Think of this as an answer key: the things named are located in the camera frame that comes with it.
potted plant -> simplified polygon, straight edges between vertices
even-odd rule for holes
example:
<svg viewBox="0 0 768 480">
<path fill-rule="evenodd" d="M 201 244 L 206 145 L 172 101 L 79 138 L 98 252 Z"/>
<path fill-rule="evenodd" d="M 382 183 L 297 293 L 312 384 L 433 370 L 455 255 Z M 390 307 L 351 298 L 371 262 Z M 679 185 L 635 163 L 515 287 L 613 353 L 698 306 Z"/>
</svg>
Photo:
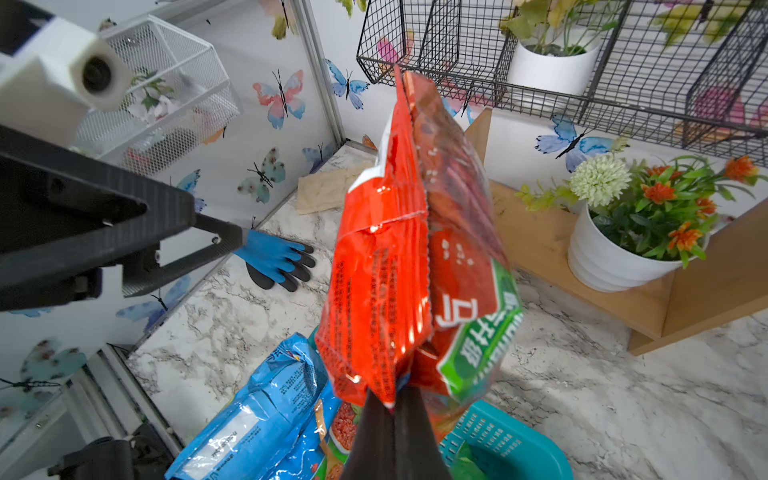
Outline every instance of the potted plant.
<svg viewBox="0 0 768 480">
<path fill-rule="evenodd" d="M 523 185 L 517 195 L 528 210 L 579 203 L 568 248 L 571 272 L 590 288 L 618 292 L 686 268 L 696 257 L 705 260 L 717 222 L 710 197 L 717 192 L 734 200 L 732 189 L 752 195 L 747 187 L 768 180 L 759 173 L 748 157 L 716 172 L 698 155 L 659 167 L 645 161 L 628 167 L 610 153 L 584 161 L 562 185 L 539 184 L 539 191 Z"/>
<path fill-rule="evenodd" d="M 619 4 L 618 0 L 513 0 L 518 15 L 499 25 L 518 39 L 507 82 L 584 93 L 603 34 L 618 25 Z M 590 11 L 582 13 L 586 5 Z"/>
</svg>

food package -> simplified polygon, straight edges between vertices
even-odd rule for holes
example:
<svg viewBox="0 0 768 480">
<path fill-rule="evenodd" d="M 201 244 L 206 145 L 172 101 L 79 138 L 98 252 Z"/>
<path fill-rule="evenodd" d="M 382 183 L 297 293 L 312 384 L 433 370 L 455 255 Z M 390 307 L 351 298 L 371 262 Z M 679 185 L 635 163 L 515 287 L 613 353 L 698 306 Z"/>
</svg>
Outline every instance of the food package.
<svg viewBox="0 0 768 480">
<path fill-rule="evenodd" d="M 310 335 L 308 342 L 316 350 L 315 335 Z M 355 441 L 361 411 L 361 407 L 342 403 L 328 382 L 293 449 L 275 468 L 254 480 L 339 480 Z"/>
<path fill-rule="evenodd" d="M 515 281 L 493 224 L 488 179 L 431 80 L 405 75 L 429 204 L 435 332 L 414 355 L 410 383 L 438 438 L 489 387 L 522 319 Z"/>
<path fill-rule="evenodd" d="M 291 452 L 297 448 L 302 452 L 304 448 L 299 445 L 311 442 L 315 429 L 313 409 L 321 392 L 329 396 L 325 402 L 328 415 L 335 415 L 341 402 L 333 400 L 328 385 L 317 352 L 303 336 L 293 334 L 278 345 L 232 402 L 176 457 L 165 478 L 272 478 Z M 321 452 L 315 455 L 316 462 L 320 462 Z"/>
<path fill-rule="evenodd" d="M 396 71 L 396 87 L 377 164 L 347 194 L 317 343 L 342 400 L 361 406 L 370 388 L 391 407 L 397 387 L 409 382 L 422 388 L 441 438 L 485 393 L 521 308 L 472 145 L 428 78 L 409 71 L 403 81 Z M 414 205 L 395 203 L 399 198 L 388 190 L 395 187 L 426 193 L 428 233 L 422 206 L 406 216 L 405 207 Z M 370 212 L 397 216 L 377 223 L 382 216 Z M 417 237 L 394 230 L 406 221 L 419 225 Z M 389 252 L 388 263 L 382 264 L 382 251 Z M 410 269 L 394 270 L 394 262 Z M 400 282 L 404 274 L 411 283 Z"/>
<path fill-rule="evenodd" d="M 370 388 L 393 408 L 396 382 L 432 335 L 426 194 L 399 76 L 397 82 L 376 165 L 346 195 L 316 335 L 336 394 L 359 406 Z"/>
</svg>

blue plastic bag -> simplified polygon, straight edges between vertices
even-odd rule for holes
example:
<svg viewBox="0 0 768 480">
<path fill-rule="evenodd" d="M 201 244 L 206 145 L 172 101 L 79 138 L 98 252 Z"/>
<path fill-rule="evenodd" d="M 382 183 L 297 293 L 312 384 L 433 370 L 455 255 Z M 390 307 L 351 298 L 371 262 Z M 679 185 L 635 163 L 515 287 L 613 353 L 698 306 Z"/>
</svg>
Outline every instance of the blue plastic bag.
<svg viewBox="0 0 768 480">
<path fill-rule="evenodd" d="M 333 385 L 330 382 L 326 384 L 320 394 L 320 401 L 323 402 L 323 418 L 326 428 L 330 429 L 331 423 L 342 404 L 341 399 L 333 395 Z M 317 420 L 314 411 L 312 411 L 301 425 L 298 442 L 274 468 L 271 468 L 257 480 L 285 480 L 287 478 L 310 480 L 315 476 L 316 468 L 323 463 L 325 457 L 320 448 Z"/>
<path fill-rule="evenodd" d="M 313 407 L 326 386 L 328 376 L 317 352 L 294 333 L 179 454 L 165 478 L 269 478 L 287 455 L 302 452 L 305 432 L 316 429 Z"/>
</svg>

pink butterfly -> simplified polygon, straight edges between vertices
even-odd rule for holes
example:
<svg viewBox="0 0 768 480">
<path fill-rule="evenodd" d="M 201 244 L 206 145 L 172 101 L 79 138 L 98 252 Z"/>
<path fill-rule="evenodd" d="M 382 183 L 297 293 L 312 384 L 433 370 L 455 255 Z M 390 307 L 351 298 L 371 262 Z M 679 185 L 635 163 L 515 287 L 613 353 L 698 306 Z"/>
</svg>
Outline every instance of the pink butterfly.
<svg viewBox="0 0 768 480">
<path fill-rule="evenodd" d="M 735 90 L 729 87 L 708 88 L 694 100 L 694 115 L 715 121 L 724 119 L 732 124 L 747 124 L 744 102 L 740 95 L 736 97 L 730 110 L 728 110 L 728 105 L 734 93 Z M 761 129 L 768 128 L 768 98 L 757 108 L 750 119 L 749 126 Z M 728 127 L 719 127 L 715 131 L 704 135 L 705 140 L 710 140 L 714 143 L 730 140 L 749 140 L 752 137 L 752 135 L 734 134 L 734 131 Z"/>
<path fill-rule="evenodd" d="M 401 65 L 405 65 L 411 59 L 411 53 L 413 53 L 413 43 L 413 30 L 408 30 L 406 32 L 406 43 L 403 45 L 404 48 L 402 57 L 397 52 L 395 45 L 393 45 L 387 37 L 381 37 L 379 41 L 376 42 L 376 50 L 379 53 L 379 57 L 381 57 L 383 61 L 387 61 L 388 63 L 396 63 L 399 61 Z M 382 73 L 386 73 L 389 68 L 389 65 L 382 64 L 379 66 L 379 69 L 382 71 Z"/>
<path fill-rule="evenodd" d="M 304 88 L 304 71 L 299 70 L 291 75 L 285 84 L 285 88 L 283 88 L 280 80 L 280 71 L 277 71 L 277 75 L 272 72 L 272 75 L 277 80 L 277 89 L 262 83 L 253 84 L 253 89 L 259 95 L 260 104 L 271 104 L 270 109 L 266 113 L 266 119 L 270 121 L 273 127 L 280 130 L 283 128 L 286 114 L 291 114 L 296 118 L 301 118 L 304 115 L 306 105 L 303 100 L 297 97 L 301 89 Z"/>
</svg>

blue rubber glove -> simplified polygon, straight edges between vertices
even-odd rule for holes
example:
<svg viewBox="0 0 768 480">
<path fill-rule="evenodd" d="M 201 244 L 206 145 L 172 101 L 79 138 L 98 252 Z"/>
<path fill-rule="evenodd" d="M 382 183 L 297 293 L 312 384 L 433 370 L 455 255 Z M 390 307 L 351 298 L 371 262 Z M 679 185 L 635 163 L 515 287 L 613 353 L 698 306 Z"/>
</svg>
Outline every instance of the blue rubber glove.
<svg viewBox="0 0 768 480">
<path fill-rule="evenodd" d="M 309 245 L 251 230 L 245 247 L 235 250 L 235 255 L 245 260 L 256 285 L 268 290 L 278 283 L 295 292 L 296 279 L 303 282 L 310 279 L 307 267 L 315 266 L 315 260 L 308 253 L 313 251 Z"/>
</svg>

